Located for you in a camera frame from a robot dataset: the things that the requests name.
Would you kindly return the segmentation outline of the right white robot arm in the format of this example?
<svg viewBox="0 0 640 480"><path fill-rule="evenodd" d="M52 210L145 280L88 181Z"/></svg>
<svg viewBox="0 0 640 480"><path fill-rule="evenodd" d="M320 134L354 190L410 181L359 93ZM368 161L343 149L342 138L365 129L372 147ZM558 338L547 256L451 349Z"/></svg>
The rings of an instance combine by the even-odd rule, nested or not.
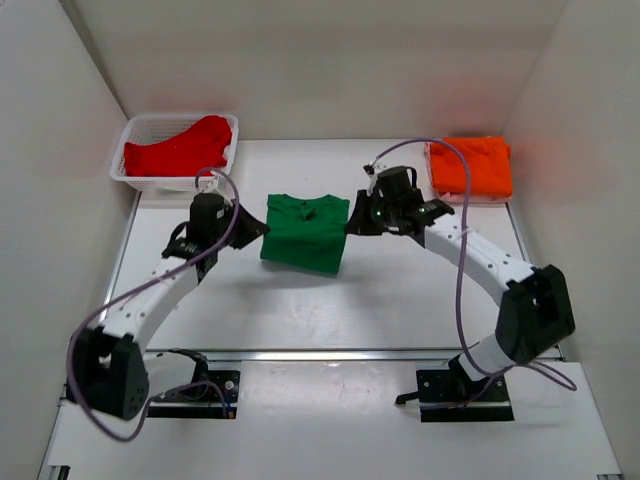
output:
<svg viewBox="0 0 640 480"><path fill-rule="evenodd" d="M346 234L409 237L454 264L458 283L473 280L498 307L493 333L474 345L459 339L462 352L448 363L453 396L471 400L484 381L516 366L535 367L541 354L574 333L566 278L557 267L512 257L469 230L464 215L447 203L424 199L415 168L364 170L370 184L356 195Z"/></svg>

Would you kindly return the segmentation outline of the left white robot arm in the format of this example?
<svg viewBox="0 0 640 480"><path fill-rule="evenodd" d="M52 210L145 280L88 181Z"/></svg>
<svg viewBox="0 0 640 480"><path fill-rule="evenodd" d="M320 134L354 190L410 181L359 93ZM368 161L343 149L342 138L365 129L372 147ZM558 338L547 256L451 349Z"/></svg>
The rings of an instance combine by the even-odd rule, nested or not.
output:
<svg viewBox="0 0 640 480"><path fill-rule="evenodd" d="M150 279L85 326L72 348L70 400L121 420L135 418L148 399L177 388L188 398L208 389L206 359L172 348L152 355L151 339L180 301L217 264L220 250L240 250L269 232L236 200L216 193L194 197L189 218L171 232Z"/></svg>

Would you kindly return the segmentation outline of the green t shirt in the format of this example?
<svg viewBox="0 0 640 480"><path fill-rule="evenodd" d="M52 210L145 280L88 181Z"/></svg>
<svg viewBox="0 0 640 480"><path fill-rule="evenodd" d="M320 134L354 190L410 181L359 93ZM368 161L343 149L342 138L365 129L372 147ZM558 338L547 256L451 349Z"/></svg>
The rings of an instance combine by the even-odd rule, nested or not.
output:
<svg viewBox="0 0 640 480"><path fill-rule="evenodd" d="M350 202L331 194L300 199L270 194L260 258L298 269L335 276L346 245Z"/></svg>

